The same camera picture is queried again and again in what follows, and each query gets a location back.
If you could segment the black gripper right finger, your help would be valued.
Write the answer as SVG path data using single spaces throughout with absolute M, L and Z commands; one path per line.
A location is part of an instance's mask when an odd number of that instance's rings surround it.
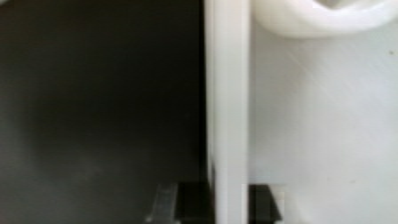
M 250 224 L 278 224 L 283 220 L 276 198 L 267 185 L 250 186 Z

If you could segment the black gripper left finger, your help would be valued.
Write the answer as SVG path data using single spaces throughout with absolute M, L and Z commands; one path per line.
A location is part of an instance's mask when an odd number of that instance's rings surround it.
M 214 224 L 212 194 L 205 182 L 159 185 L 145 224 Z

